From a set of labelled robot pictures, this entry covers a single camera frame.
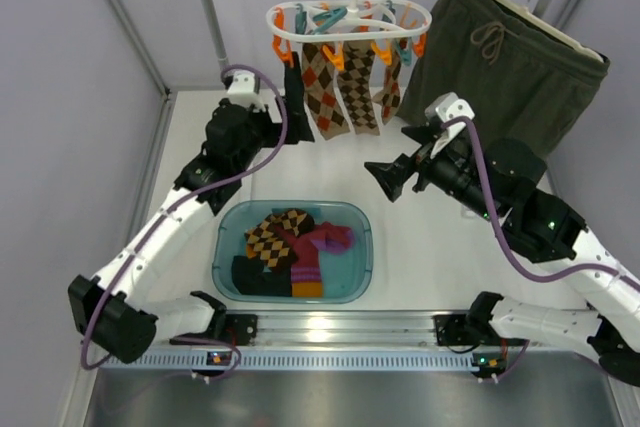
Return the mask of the brown yellow argyle sock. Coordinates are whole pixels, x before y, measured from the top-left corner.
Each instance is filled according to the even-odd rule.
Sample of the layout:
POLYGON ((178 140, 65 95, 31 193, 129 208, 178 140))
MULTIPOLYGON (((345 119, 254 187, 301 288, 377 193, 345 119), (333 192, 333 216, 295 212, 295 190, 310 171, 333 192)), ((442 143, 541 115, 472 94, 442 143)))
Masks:
POLYGON ((260 260, 272 273, 286 271, 297 260, 293 243, 314 226, 313 217, 301 209, 271 213, 244 233, 247 256, 260 260))

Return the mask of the white clip sock hanger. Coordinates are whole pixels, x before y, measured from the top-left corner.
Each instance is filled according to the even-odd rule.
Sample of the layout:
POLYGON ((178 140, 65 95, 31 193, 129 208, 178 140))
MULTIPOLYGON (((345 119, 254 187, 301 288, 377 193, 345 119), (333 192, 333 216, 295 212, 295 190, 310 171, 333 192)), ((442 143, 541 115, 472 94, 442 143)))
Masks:
POLYGON ((266 13, 274 37, 294 43, 414 39, 432 24, 429 10, 409 0, 284 2, 266 13))

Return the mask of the brown orange argyle sock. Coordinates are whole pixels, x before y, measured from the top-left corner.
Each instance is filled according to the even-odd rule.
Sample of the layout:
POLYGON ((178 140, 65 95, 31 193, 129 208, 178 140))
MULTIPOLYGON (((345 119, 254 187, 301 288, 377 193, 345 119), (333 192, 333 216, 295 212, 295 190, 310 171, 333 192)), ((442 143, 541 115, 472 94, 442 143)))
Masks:
POLYGON ((334 65, 322 47, 313 43, 302 46, 301 70, 305 103, 320 135, 330 140, 348 133, 349 126, 335 94, 334 65))

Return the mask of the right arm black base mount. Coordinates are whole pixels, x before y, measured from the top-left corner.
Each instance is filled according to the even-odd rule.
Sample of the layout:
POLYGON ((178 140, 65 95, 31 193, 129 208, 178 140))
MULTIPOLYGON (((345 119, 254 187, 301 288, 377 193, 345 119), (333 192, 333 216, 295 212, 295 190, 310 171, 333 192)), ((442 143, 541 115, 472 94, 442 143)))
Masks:
POLYGON ((433 317, 436 342, 440 347, 523 346, 526 341, 520 338, 503 338, 491 327, 473 327, 467 322, 465 314, 439 314, 433 317))

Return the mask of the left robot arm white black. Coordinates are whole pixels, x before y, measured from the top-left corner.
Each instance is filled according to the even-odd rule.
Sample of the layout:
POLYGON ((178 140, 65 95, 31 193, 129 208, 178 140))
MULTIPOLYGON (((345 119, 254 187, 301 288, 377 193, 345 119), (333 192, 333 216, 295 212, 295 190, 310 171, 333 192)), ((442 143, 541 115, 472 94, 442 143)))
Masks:
POLYGON ((219 102, 200 152, 183 167, 149 223, 108 265, 69 285, 74 323, 85 343, 130 364, 156 342, 183 335, 220 338, 226 307, 213 296, 193 291, 156 303, 147 297, 173 269, 182 247, 222 210, 242 178, 255 172, 252 162, 261 150, 277 152, 314 139, 303 98, 287 94, 282 104, 285 116, 275 123, 265 106, 244 107, 230 96, 219 102))

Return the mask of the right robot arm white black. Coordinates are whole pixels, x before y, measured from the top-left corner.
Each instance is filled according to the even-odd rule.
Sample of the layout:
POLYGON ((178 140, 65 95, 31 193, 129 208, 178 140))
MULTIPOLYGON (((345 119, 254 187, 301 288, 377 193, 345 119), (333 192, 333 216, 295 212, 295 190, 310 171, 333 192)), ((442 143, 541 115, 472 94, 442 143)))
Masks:
POLYGON ((483 148, 474 131, 442 151, 431 127, 405 127, 419 143, 394 161, 367 162, 386 197, 404 184, 414 192, 433 185, 487 220, 507 261, 539 284, 564 281, 585 310, 523 303, 483 291, 467 310, 464 328, 475 344, 516 339, 570 350, 626 384, 639 383, 639 281, 602 245, 585 219, 537 184, 546 163, 526 144, 499 139, 483 148))

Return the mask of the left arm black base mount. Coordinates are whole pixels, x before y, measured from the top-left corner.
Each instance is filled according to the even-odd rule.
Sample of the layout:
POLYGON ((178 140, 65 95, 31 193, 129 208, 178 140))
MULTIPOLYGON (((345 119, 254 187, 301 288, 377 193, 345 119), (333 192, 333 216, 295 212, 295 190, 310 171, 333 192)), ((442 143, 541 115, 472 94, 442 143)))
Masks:
POLYGON ((234 346, 252 345, 258 333, 258 316, 227 314, 223 324, 202 333, 188 333, 169 340, 172 345, 211 345, 213 341, 234 346))

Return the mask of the maroon orange striped sock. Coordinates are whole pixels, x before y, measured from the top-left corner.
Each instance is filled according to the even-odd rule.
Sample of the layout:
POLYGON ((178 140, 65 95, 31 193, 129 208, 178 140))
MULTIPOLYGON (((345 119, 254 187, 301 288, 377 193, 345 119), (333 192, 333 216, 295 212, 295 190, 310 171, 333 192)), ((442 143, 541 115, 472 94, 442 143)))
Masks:
POLYGON ((294 252, 297 260, 290 270, 292 296, 322 298, 324 288, 318 249, 311 241, 299 240, 294 245, 294 252))

